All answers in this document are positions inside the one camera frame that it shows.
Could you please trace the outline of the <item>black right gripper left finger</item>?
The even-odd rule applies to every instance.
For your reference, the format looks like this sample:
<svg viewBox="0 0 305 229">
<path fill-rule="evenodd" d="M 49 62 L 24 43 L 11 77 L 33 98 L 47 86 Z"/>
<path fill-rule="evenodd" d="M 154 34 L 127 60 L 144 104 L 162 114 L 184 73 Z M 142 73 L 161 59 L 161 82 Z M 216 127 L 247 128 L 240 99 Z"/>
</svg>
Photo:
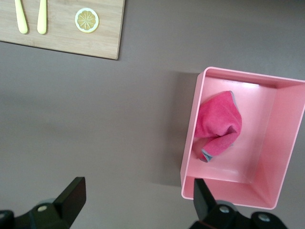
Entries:
<svg viewBox="0 0 305 229">
<path fill-rule="evenodd" d="M 43 202 L 15 216 L 0 210 L 0 229 L 70 229 L 86 203 L 86 181 L 76 177 L 52 202 Z"/>
</svg>

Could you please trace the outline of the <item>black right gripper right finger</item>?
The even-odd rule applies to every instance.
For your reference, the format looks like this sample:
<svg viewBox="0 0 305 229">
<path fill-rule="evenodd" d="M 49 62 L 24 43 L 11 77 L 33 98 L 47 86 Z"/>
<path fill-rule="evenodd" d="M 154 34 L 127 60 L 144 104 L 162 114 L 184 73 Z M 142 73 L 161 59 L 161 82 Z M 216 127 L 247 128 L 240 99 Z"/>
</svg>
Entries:
<svg viewBox="0 0 305 229">
<path fill-rule="evenodd" d="M 248 218 L 234 204 L 217 202 L 201 178 L 194 180 L 193 204 L 198 220 L 189 229 L 288 229 L 272 213 L 257 211 Z"/>
</svg>

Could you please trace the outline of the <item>pink microfibre cloth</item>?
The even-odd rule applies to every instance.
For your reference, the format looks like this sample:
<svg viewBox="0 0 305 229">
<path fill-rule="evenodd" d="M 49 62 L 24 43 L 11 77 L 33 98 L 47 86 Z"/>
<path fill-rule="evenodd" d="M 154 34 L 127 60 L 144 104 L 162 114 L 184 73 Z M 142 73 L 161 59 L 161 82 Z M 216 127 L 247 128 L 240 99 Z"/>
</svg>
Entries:
<svg viewBox="0 0 305 229">
<path fill-rule="evenodd" d="M 242 129 L 242 117 L 232 91 L 224 91 L 200 105 L 194 137 L 204 139 L 200 159 L 206 163 L 232 146 Z"/>
</svg>

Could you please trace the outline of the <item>pink plastic bin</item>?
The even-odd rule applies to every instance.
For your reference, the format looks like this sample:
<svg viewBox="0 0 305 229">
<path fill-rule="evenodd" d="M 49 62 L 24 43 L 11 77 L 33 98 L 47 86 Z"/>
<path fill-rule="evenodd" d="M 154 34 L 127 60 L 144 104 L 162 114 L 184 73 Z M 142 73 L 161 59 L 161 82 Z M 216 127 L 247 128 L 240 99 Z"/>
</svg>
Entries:
<svg viewBox="0 0 305 229">
<path fill-rule="evenodd" d="M 242 130 L 220 156 L 199 159 L 194 137 L 200 104 L 232 91 Z M 194 179 L 205 180 L 217 200 L 274 209 L 305 111 L 305 80 L 208 67 L 197 77 L 181 165 L 181 195 L 193 199 Z"/>
</svg>

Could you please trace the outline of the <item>brown table cover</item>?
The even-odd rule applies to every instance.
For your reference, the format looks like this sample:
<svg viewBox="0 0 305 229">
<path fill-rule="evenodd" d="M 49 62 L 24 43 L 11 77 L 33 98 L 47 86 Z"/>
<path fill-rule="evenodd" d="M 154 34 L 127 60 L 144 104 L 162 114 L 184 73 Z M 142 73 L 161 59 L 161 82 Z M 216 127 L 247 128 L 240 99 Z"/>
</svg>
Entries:
<svg viewBox="0 0 305 229">
<path fill-rule="evenodd" d="M 305 80 L 305 0 L 126 0 L 116 61 L 0 43 L 0 210 L 87 200 L 71 229 L 188 229 L 180 167 L 196 78 Z"/>
</svg>

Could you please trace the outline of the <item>yellow plastic fork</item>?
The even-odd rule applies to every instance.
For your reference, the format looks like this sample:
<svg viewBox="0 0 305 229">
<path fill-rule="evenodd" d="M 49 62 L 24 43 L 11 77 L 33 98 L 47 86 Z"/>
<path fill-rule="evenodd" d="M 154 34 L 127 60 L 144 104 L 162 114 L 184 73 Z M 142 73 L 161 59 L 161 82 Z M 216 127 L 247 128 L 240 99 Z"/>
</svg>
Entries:
<svg viewBox="0 0 305 229">
<path fill-rule="evenodd" d="M 40 0 L 37 32 L 39 34 L 45 34 L 47 32 L 47 0 Z"/>
</svg>

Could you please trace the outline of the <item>yellow plastic knife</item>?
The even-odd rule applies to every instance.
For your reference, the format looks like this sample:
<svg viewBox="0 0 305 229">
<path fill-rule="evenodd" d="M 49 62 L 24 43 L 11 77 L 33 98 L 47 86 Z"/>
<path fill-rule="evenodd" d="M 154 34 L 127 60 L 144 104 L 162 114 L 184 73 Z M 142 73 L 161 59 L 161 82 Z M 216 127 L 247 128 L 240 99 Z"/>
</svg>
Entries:
<svg viewBox="0 0 305 229">
<path fill-rule="evenodd" d="M 27 26 L 27 21 L 24 14 L 22 2 L 21 0 L 14 0 L 14 2 L 15 2 L 16 19 L 17 19 L 17 26 L 19 32 L 21 34 L 27 34 L 28 26 Z"/>
</svg>

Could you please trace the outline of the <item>yellow lemon slice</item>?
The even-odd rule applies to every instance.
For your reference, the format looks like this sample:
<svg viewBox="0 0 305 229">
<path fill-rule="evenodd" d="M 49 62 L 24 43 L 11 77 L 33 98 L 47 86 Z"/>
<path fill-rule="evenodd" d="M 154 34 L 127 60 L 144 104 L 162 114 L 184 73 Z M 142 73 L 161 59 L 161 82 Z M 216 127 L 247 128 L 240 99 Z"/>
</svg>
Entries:
<svg viewBox="0 0 305 229">
<path fill-rule="evenodd" d="M 77 29 L 83 33 L 92 33 L 99 26 L 99 16 L 91 8 L 82 8 L 77 11 L 74 18 Z"/>
</svg>

